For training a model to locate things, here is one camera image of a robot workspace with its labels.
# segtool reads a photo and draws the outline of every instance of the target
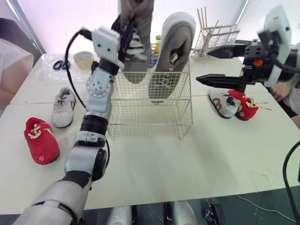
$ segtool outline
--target shoe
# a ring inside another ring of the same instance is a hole
[[[253,99],[247,97],[245,94],[242,94],[236,90],[231,89],[228,92],[237,100],[239,104],[236,117],[244,121],[253,118],[259,108],[253,102]]]
[[[29,118],[24,136],[33,160],[40,165],[53,162],[60,155],[60,149],[52,134],[51,126],[38,118]]]
[[[180,74],[170,72],[182,72],[185,67],[192,48],[195,28],[195,19],[188,13],[174,13],[166,19],[162,29],[159,58],[151,71],[158,73],[154,73],[151,77],[149,98],[166,99],[176,88]]]
[[[55,96],[51,123],[56,128],[65,128],[73,121],[76,98],[70,88],[62,88]]]
[[[211,103],[218,114],[225,119],[234,116],[239,107],[237,100],[228,91],[229,89],[213,88],[209,93]]]
[[[124,76],[131,83],[140,83],[149,67],[151,43],[150,32],[154,0],[121,0],[120,26],[125,30],[134,17],[135,31],[127,50]]]

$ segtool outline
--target hand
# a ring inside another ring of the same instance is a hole
[[[271,87],[271,94],[276,99],[277,102],[280,102],[282,99],[284,99],[286,96],[289,95],[291,91],[291,87],[289,87],[284,82],[279,82],[278,84]]]

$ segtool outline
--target wire mesh rack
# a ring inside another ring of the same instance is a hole
[[[235,25],[215,26],[201,29],[192,56],[206,59],[207,53],[221,45],[233,45],[240,32]]]
[[[118,73],[108,126],[112,138],[176,135],[181,139],[192,125],[189,62],[182,72],[152,71]]]

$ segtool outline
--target wire basket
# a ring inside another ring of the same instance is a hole
[[[182,72],[150,70],[117,74],[108,126],[112,138],[176,135],[181,139],[192,125],[189,62]]]
[[[199,38],[192,53],[199,59],[206,59],[207,53],[221,45],[233,45],[240,32],[235,25],[208,27],[201,29]]]

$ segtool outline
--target red sneaker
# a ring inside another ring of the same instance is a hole
[[[45,121],[31,117],[26,122],[24,136],[31,156],[37,164],[53,162],[60,155],[60,149],[52,134],[51,126]]]
[[[236,98],[239,104],[237,113],[235,114],[240,120],[249,120],[256,114],[258,106],[253,103],[253,99],[247,97],[236,90],[229,90],[229,94]]]

